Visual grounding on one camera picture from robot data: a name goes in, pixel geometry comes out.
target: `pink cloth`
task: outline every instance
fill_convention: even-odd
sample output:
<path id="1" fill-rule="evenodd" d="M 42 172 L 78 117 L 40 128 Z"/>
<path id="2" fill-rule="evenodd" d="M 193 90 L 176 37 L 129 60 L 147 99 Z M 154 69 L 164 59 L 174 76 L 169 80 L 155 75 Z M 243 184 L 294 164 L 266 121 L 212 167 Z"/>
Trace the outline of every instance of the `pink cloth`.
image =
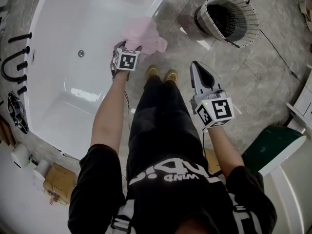
<path id="1" fill-rule="evenodd" d="M 126 40 L 127 49 L 135 50 L 142 46 L 141 53 L 146 55 L 152 55 L 156 51 L 165 52 L 168 44 L 159 36 L 156 23 L 149 17 L 131 20 L 121 36 Z"/>

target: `left hand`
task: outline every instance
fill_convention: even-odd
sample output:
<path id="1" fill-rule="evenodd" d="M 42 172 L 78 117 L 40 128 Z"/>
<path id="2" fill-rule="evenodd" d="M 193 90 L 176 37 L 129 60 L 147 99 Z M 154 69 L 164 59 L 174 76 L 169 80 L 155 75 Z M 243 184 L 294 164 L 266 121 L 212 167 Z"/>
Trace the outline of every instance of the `left hand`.
<path id="1" fill-rule="evenodd" d="M 119 69 L 117 69 L 116 65 L 114 64 L 114 58 L 115 58 L 115 56 L 116 56 L 116 50 L 117 50 L 117 49 L 127 49 L 127 48 L 125 47 L 125 44 L 126 44 L 126 41 L 121 41 L 121 42 L 117 43 L 117 44 L 114 46 L 113 58 L 112 58 L 111 65 L 110 65 L 110 69 L 111 69 L 111 72 L 112 72 L 113 80 L 115 79 L 116 74 L 119 73 L 119 72 L 127 73 L 127 80 L 129 79 L 130 71 L 119 70 Z M 139 46 L 139 47 L 136 49 L 136 51 L 141 51 L 141 50 L 142 50 L 142 47 L 141 47 L 141 46 Z"/>

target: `wire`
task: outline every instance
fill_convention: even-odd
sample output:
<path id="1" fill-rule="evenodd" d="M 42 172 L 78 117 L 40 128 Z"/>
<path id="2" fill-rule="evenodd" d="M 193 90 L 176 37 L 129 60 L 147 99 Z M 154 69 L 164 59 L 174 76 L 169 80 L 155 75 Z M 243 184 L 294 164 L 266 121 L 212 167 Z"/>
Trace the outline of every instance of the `wire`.
<path id="1" fill-rule="evenodd" d="M 293 77 L 295 77 L 298 81 L 301 82 L 301 80 L 298 78 L 298 76 L 290 69 L 290 67 L 288 66 L 288 64 L 285 62 L 284 58 L 281 56 L 281 54 L 279 53 L 279 51 L 275 48 L 274 44 L 270 41 L 270 39 L 263 33 L 263 31 L 260 29 L 261 33 L 265 36 L 265 38 L 270 42 L 270 44 L 272 45 L 272 47 L 276 50 L 276 52 L 278 53 L 278 55 L 282 58 L 283 62 L 285 63 L 286 67 L 288 68 L 288 70 L 290 71 L 291 75 Z"/>
<path id="2" fill-rule="evenodd" d="M 128 127 L 130 129 L 130 103 L 129 103 L 129 97 L 127 95 L 127 92 L 125 91 L 125 97 L 128 103 Z"/>
<path id="3" fill-rule="evenodd" d="M 67 155 L 65 155 L 65 154 L 62 154 L 64 157 L 67 157 L 67 158 L 72 158 L 72 159 L 75 159 L 75 160 L 78 160 L 78 161 L 80 161 L 80 159 L 77 159 L 77 158 L 74 158 L 74 157 L 70 157 L 70 156 L 67 156 Z"/>
<path id="4" fill-rule="evenodd" d="M 203 152 L 204 152 L 205 157 L 206 157 L 206 150 L 205 150 L 205 132 L 204 132 L 205 129 L 206 129 L 206 128 L 203 128 Z"/>
<path id="5" fill-rule="evenodd" d="M 13 119 L 13 121 L 17 121 L 17 122 L 19 122 L 20 123 L 20 125 L 22 126 L 22 128 L 26 131 L 26 132 L 28 132 L 27 131 L 27 123 L 26 123 L 26 121 L 25 121 L 25 126 L 22 124 L 22 122 L 21 122 L 21 120 L 19 120 L 18 118 L 17 118 L 17 115 L 18 115 L 18 113 L 17 113 L 17 111 L 16 111 L 16 109 L 15 109 L 15 106 L 14 106 L 14 104 L 13 104 L 13 102 L 12 102 L 12 100 L 11 100 L 11 97 L 13 97 L 13 99 L 15 99 L 15 101 L 13 101 L 13 102 L 17 102 L 20 106 L 21 106 L 21 108 L 22 108 L 22 110 L 23 110 L 23 112 L 20 110 L 20 108 L 19 108 L 19 113 L 24 117 L 25 116 L 25 113 L 26 113 L 26 111 L 25 111 L 25 109 L 24 109 L 24 105 L 22 104 L 22 102 L 21 102 L 21 100 L 13 93 L 13 92 L 10 92 L 9 93 L 9 95 L 8 95 L 8 99 L 9 99 L 9 101 L 10 101 L 10 103 L 8 104 L 8 110 L 9 110 L 9 112 L 10 112 L 10 105 L 11 105 L 11 107 L 12 107 L 12 110 L 13 110 L 13 112 L 14 112 L 14 117 L 12 117 L 11 116 L 11 118 Z"/>

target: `gray tile floor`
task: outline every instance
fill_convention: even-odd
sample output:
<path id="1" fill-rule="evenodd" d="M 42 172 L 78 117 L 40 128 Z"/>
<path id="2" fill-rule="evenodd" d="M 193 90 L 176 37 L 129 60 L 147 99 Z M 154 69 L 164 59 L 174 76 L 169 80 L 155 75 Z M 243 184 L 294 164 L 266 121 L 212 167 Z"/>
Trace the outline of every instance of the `gray tile floor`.
<path id="1" fill-rule="evenodd" d="M 38 0 L 34 1 L 32 14 L 38 3 Z M 311 62 L 312 34 L 304 25 L 298 1 L 300 0 L 251 0 L 251 5 L 258 14 L 262 31 L 276 46 L 290 68 L 302 78 L 305 64 Z M 266 126 L 287 116 L 285 103 L 294 96 L 299 82 L 290 75 L 262 33 L 252 45 L 242 49 L 201 33 L 194 24 L 193 14 L 203 2 L 204 0 L 167 1 L 159 13 L 157 25 L 161 36 L 168 41 L 168 49 L 165 53 L 157 53 L 147 58 L 140 70 L 131 74 L 126 88 L 130 107 L 136 108 L 145 84 L 145 71 L 150 64 L 155 64 L 160 69 L 161 77 L 164 77 L 169 69 L 178 71 L 178 87 L 192 114 L 188 102 L 193 95 L 189 66 L 193 60 L 201 61 L 219 73 L 226 92 L 232 97 L 237 108 L 236 118 L 230 121 L 225 129 L 231 141 L 243 153 Z M 25 46 L 25 42 L 19 42 L 14 46 L 6 43 L 12 36 L 28 33 L 31 6 L 32 0 L 15 0 L 1 42 L 2 59 Z M 16 84 L 0 78 L 1 97 L 6 99 L 10 90 L 16 92 Z M 2 106 L 0 111 L 8 118 L 5 107 L 6 105 Z M 126 108 L 124 115 L 119 157 L 125 174 L 130 132 Z M 193 115 L 192 119 L 201 135 L 201 122 Z M 23 142 L 38 159 L 55 161 L 76 173 L 79 172 L 78 162 L 75 160 L 62 157 L 57 150 L 32 133 L 23 135 L 13 129 L 16 139 Z M 208 136 L 205 146 L 211 148 Z"/>

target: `shoe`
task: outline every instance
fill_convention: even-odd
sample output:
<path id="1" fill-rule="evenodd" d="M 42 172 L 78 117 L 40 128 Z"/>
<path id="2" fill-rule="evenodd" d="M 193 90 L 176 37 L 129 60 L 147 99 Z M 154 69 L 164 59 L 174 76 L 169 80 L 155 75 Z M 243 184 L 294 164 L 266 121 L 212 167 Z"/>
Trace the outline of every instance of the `shoe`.
<path id="1" fill-rule="evenodd" d="M 175 83 L 177 83 L 177 71 L 176 70 L 173 70 L 173 69 L 169 70 L 169 72 L 166 75 L 166 81 L 168 80 L 172 80 Z"/>
<path id="2" fill-rule="evenodd" d="M 146 78 L 149 79 L 151 76 L 158 76 L 158 70 L 155 65 L 149 66 L 147 70 Z"/>

